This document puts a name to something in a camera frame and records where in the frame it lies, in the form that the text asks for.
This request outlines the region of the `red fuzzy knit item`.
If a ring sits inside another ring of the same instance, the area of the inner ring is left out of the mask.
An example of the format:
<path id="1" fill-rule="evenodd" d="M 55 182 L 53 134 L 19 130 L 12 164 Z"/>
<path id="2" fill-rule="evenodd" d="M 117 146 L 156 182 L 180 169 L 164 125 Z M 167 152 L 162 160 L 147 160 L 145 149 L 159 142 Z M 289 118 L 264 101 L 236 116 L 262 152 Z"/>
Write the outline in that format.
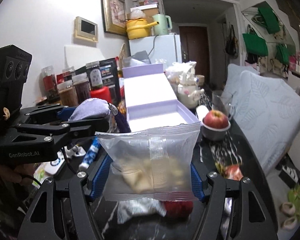
<path id="1" fill-rule="evenodd" d="M 193 202 L 191 201 L 165 201 L 163 204 L 166 209 L 166 216 L 169 218 L 185 218 L 188 217 L 193 210 Z"/>

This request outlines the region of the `white refrigerator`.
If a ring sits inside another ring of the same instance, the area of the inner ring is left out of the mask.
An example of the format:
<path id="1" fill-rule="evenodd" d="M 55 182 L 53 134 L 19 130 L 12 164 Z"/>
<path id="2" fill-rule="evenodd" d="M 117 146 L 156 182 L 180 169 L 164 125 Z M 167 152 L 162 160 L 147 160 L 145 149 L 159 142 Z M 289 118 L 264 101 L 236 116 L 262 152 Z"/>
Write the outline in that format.
<path id="1" fill-rule="evenodd" d="M 171 66 L 182 63 L 180 35 L 158 35 L 129 40 L 130 53 L 146 51 L 151 63 L 163 62 Z"/>

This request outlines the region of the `white tissue roll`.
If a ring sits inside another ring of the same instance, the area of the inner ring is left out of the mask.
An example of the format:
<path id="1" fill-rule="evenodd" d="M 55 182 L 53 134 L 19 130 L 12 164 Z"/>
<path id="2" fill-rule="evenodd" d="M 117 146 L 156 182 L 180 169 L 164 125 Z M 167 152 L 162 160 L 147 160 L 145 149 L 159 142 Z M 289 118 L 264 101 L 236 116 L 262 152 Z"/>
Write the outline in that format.
<path id="1" fill-rule="evenodd" d="M 196 116 L 201 123 L 203 123 L 203 120 L 208 113 L 209 113 L 209 110 L 206 106 L 200 105 L 200 106 L 196 107 Z"/>

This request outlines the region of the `leaf pattern chair cover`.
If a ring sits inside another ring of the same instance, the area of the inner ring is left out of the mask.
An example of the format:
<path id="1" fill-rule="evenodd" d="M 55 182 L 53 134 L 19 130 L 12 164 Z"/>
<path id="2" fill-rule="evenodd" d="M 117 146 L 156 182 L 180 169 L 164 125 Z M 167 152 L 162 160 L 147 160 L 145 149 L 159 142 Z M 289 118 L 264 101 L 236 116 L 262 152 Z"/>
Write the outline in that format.
<path id="1" fill-rule="evenodd" d="M 233 96 L 234 120 L 268 174 L 300 132 L 300 96 L 281 78 L 233 63 L 223 92 Z"/>

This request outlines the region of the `pale green kettle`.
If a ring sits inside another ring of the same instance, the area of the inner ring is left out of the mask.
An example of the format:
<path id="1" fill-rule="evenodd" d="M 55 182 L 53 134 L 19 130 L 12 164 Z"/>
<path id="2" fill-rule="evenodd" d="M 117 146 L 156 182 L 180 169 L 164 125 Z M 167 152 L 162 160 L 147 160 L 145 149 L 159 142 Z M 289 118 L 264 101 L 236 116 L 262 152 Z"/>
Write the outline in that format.
<path id="1" fill-rule="evenodd" d="M 156 14 L 152 16 L 154 22 L 159 24 L 153 27 L 154 35 L 168 35 L 172 30 L 172 21 L 171 17 L 164 14 Z"/>

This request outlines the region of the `clear plastic snack bag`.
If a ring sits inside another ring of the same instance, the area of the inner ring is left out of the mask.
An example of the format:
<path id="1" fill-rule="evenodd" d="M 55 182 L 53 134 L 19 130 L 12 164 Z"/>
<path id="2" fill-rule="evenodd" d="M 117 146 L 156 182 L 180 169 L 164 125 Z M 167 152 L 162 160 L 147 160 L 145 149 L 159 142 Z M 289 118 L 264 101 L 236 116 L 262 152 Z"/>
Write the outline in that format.
<path id="1" fill-rule="evenodd" d="M 143 197 L 193 201 L 191 161 L 200 123 L 96 137 L 112 159 L 103 195 L 108 201 Z"/>

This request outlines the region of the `leaf print cloth bag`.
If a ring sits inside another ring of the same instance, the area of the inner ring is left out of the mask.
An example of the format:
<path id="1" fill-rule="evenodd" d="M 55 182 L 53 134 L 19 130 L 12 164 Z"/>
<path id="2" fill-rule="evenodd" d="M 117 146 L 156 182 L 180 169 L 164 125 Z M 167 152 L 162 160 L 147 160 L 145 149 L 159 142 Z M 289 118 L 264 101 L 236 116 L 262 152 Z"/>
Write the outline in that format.
<path id="1" fill-rule="evenodd" d="M 125 200 L 118 202 L 117 207 L 117 223 L 124 224 L 133 217 L 149 216 L 159 214 L 166 216 L 166 209 L 161 201 L 153 198 L 138 198 L 133 200 Z"/>

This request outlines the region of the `small red snack packet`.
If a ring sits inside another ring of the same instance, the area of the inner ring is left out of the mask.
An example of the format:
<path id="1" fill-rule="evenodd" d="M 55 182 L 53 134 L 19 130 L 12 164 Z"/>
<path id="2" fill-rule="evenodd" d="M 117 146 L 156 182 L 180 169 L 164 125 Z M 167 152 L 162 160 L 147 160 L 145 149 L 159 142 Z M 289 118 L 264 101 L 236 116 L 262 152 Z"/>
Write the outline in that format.
<path id="1" fill-rule="evenodd" d="M 240 181 L 243 178 L 243 174 L 238 164 L 224 166 L 222 164 L 215 163 L 215 166 L 219 174 L 225 179 Z"/>

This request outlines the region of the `red canister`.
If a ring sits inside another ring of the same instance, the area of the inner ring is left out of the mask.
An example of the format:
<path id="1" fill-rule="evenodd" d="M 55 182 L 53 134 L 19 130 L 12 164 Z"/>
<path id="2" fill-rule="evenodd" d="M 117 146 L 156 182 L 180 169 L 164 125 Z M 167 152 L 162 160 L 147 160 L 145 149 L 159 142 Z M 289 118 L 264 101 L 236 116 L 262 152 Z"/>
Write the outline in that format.
<path id="1" fill-rule="evenodd" d="M 109 87 L 107 86 L 103 86 L 102 88 L 91 90 L 90 96 L 91 98 L 98 98 L 98 99 L 106 100 L 108 103 L 112 103 L 110 90 Z"/>

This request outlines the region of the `plastic bag of food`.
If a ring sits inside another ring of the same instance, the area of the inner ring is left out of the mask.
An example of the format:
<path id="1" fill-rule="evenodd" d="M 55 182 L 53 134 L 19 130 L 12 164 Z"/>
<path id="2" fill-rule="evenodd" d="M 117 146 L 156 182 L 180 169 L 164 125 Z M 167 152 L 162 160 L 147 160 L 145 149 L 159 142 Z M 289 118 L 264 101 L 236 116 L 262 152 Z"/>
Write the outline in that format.
<path id="1" fill-rule="evenodd" d="M 171 85 L 197 85 L 198 79 L 195 74 L 196 61 L 174 62 L 165 69 L 165 75 Z"/>

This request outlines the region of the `grey metal bowl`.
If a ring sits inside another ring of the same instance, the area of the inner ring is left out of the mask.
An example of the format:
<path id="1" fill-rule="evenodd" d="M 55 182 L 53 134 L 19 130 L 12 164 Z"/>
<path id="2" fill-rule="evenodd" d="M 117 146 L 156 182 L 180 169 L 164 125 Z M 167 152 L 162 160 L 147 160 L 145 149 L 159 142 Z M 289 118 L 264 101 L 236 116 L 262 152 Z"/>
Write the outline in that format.
<path id="1" fill-rule="evenodd" d="M 203 124 L 201 127 L 201 131 L 203 134 L 203 137 L 206 139 L 209 139 L 211 141 L 220 141 L 223 140 L 227 131 L 230 129 L 231 124 L 228 122 L 228 126 L 223 129 L 216 129 L 209 126 L 206 126 L 206 124 Z"/>

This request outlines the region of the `purple drawstring pouch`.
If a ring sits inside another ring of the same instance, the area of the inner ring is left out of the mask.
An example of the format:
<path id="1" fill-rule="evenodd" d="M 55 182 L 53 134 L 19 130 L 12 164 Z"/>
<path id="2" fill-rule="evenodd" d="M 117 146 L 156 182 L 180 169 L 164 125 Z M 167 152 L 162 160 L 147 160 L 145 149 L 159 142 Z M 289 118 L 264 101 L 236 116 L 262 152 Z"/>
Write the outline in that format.
<path id="1" fill-rule="evenodd" d="M 107 118 L 114 116 L 120 133 L 130 133 L 130 126 L 124 115 L 112 103 L 98 98 L 89 98 L 76 107 L 69 121 L 81 121 L 88 119 Z"/>

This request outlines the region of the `dark label jar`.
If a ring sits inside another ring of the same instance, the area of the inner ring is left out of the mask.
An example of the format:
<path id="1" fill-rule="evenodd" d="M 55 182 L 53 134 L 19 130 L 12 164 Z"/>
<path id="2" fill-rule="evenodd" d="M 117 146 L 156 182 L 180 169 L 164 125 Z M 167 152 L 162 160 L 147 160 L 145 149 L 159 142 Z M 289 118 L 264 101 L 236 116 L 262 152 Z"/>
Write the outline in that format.
<path id="1" fill-rule="evenodd" d="M 87 63 L 86 72 L 90 83 L 90 89 L 96 90 L 103 87 L 102 75 L 100 71 L 100 62 L 95 61 L 91 63 Z"/>

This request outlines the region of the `glass cup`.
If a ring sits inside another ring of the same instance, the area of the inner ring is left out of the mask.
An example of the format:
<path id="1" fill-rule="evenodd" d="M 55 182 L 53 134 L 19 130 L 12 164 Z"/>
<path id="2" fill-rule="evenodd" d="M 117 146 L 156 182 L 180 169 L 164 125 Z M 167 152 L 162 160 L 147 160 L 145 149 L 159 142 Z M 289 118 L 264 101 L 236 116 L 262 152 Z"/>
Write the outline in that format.
<path id="1" fill-rule="evenodd" d="M 236 113 L 232 100 L 233 95 L 231 93 L 222 90 L 214 90 L 212 92 L 212 109 L 224 113 L 228 119 L 231 120 Z"/>

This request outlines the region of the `black snack pouch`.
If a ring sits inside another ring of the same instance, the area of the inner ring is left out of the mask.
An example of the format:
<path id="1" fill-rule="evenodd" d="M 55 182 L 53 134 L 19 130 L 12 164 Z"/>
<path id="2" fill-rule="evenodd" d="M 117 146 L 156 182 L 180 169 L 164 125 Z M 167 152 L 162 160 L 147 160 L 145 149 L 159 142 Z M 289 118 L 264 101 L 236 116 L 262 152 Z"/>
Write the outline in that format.
<path id="1" fill-rule="evenodd" d="M 112 104 L 117 106 L 121 101 L 119 76 L 115 58 L 100 61 L 102 82 L 110 91 Z"/>

